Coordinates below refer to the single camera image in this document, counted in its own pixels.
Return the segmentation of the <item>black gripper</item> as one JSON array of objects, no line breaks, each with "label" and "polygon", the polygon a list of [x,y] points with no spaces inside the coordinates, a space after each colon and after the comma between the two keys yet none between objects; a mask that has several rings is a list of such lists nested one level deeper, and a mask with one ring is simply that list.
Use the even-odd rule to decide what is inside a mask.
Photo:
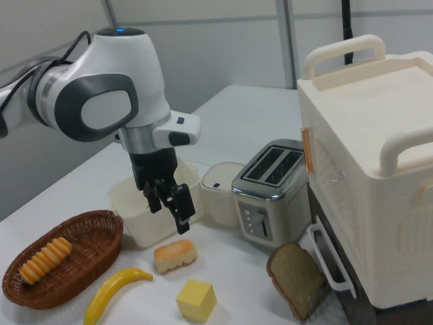
[{"label": "black gripper", "polygon": [[[174,148],[164,148],[148,154],[129,153],[136,186],[143,190],[151,213],[161,208],[160,198],[154,181],[175,184],[174,172],[178,166]],[[178,234],[189,231],[189,220],[196,214],[187,184],[164,186],[161,201],[173,216]]]}]

